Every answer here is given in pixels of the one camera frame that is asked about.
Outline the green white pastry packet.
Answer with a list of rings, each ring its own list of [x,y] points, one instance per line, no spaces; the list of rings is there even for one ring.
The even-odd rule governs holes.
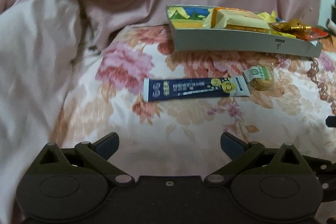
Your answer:
[[[271,90],[274,88],[273,69],[263,65],[256,65],[246,69],[243,76],[252,88],[259,91]]]

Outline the dark blue powder stick sachet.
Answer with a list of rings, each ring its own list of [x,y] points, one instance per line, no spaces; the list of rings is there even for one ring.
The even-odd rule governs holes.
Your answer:
[[[145,102],[190,98],[249,97],[250,91],[242,76],[201,79],[145,78],[143,100]]]

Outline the dried tofu snack packet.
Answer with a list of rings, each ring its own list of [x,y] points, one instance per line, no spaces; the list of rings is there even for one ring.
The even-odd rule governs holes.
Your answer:
[[[327,37],[329,34],[323,30],[312,27],[311,29],[306,29],[304,31],[299,31],[295,34],[295,37],[301,40],[312,41],[319,40],[321,38]]]

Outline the gold foil snack packet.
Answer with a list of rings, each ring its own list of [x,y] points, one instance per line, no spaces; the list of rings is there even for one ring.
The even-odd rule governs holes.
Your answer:
[[[271,23],[270,26],[282,32],[305,32],[312,29],[311,26],[297,19],[292,19],[288,22],[274,22]]]

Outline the orange cream snack packet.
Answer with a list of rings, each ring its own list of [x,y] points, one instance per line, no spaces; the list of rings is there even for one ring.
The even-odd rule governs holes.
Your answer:
[[[213,8],[206,17],[203,27],[264,33],[270,30],[268,23],[260,15],[252,11],[227,7]]]

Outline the yellow wrapper in tray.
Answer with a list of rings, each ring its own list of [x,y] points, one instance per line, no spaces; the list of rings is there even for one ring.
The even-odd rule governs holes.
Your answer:
[[[267,23],[277,22],[277,14],[274,10],[270,14],[268,12],[261,12],[258,16],[264,19]]]

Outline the grey cardboard tray box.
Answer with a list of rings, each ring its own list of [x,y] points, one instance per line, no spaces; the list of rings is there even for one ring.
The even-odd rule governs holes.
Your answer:
[[[171,5],[166,14],[174,49],[184,51],[255,51],[319,57],[322,43],[288,36],[211,27],[214,6]]]

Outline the pink satin quilt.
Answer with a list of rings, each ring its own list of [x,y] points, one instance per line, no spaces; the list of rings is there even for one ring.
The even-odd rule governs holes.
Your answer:
[[[175,4],[276,10],[299,18],[309,0],[1,0],[1,223],[22,173],[54,129],[81,34],[99,49],[131,24],[164,24]]]

